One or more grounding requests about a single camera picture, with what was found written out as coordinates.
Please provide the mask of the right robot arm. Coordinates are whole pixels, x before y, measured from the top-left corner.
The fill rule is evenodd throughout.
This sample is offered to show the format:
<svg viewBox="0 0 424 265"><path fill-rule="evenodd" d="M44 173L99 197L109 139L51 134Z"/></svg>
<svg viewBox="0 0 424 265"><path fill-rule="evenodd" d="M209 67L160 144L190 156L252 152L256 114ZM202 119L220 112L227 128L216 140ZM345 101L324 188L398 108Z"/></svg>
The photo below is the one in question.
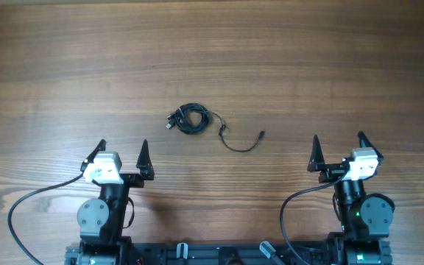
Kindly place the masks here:
<svg viewBox="0 0 424 265"><path fill-rule="evenodd" d="M393 263L389 226L395 203L379 193L367 194L364 181L376 176L383 155L363 132L359 147L340 163L326 163L318 137L313 139L309 172L319 172L319 183L334 187L333 206L342 226L340 233L328 234L329 264Z"/></svg>

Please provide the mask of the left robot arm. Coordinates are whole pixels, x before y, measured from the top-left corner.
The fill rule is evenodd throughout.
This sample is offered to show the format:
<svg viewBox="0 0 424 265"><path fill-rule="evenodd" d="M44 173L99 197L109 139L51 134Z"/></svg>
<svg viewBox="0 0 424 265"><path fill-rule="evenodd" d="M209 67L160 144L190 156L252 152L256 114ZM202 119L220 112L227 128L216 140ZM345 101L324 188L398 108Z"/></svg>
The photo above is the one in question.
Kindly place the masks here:
<svg viewBox="0 0 424 265"><path fill-rule="evenodd" d="M143 188L154 179L155 172L149 156L148 141L143 141L136 162L137 173L122 173L122 162L117 152L106 150L102 139L84 159L80 167L88 183L100 187L98 198L85 201L77 212L80 243L66 251L66 264L143 264L144 257L129 236L123 236L135 218L124 223L131 188Z"/></svg>

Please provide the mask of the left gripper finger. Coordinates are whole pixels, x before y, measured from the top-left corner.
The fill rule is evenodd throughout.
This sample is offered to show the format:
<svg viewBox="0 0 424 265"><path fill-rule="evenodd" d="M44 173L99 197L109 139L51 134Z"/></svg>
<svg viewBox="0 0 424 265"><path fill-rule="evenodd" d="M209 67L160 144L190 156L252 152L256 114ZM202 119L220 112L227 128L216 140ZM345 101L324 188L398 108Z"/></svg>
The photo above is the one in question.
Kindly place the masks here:
<svg viewBox="0 0 424 265"><path fill-rule="evenodd" d="M81 167L80 167L80 171L81 172L84 172L86 169L87 169L87 167L88 167L88 165L90 164L90 163L93 163L93 160L94 160L94 158L96 157L96 155L99 153L99 152L101 152L101 151L105 151L105 149L106 149L106 144L107 144L107 142L106 142L106 140L105 139L102 139L98 144L97 144L97 146L95 147L95 149L84 159L84 161L82 162L82 164L81 164Z"/></svg>
<svg viewBox="0 0 424 265"><path fill-rule="evenodd" d="M142 143L141 151L139 152L136 168L144 180L154 180L155 171L152 166L152 161L149 156L149 144L145 139Z"/></svg>

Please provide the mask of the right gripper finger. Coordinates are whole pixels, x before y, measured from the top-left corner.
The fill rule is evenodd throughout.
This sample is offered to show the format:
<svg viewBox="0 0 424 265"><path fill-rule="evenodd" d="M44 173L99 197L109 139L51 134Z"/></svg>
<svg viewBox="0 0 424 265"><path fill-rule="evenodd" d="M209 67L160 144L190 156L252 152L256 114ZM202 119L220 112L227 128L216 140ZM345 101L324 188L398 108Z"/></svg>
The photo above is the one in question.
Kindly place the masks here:
<svg viewBox="0 0 424 265"><path fill-rule="evenodd" d="M322 153L322 147L317 135L313 137L312 151L309 158L307 171L321 172L325 170L325 159Z"/></svg>
<svg viewBox="0 0 424 265"><path fill-rule="evenodd" d="M378 162L382 162L384 160L383 155L371 144L363 131L358 132L358 141L361 148L372 148L375 151Z"/></svg>

